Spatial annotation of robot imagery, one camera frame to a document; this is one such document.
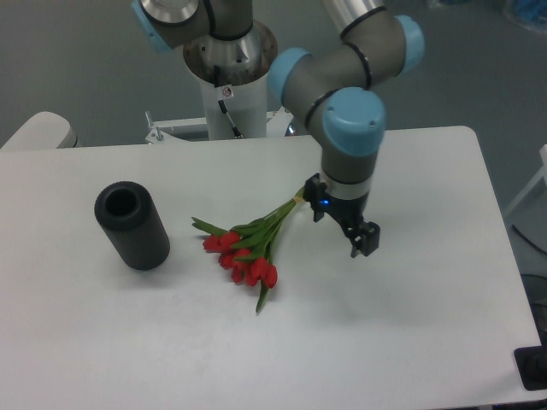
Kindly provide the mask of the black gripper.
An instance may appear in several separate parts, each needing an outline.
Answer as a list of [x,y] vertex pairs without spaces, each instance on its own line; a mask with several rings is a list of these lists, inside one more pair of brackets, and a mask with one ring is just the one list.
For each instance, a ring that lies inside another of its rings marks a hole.
[[303,199],[313,210],[314,222],[328,214],[340,225],[352,244],[352,258],[358,255],[368,257],[379,247],[379,225],[372,221],[365,222],[363,218],[368,193],[353,199],[337,198],[327,192],[326,182],[321,181],[320,175],[316,173],[306,180]]

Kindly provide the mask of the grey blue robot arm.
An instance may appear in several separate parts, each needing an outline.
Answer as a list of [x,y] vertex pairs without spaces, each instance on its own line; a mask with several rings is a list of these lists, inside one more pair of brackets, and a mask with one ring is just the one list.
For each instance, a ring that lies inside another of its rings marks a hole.
[[272,94],[321,146],[321,172],[304,197],[316,220],[331,216],[354,255],[370,255],[380,228],[363,219],[385,133],[385,107],[372,87],[424,56],[419,25],[381,1],[326,1],[341,44],[315,58],[279,51],[250,1],[135,1],[132,11],[158,50],[181,49],[198,80],[209,136],[263,138]]

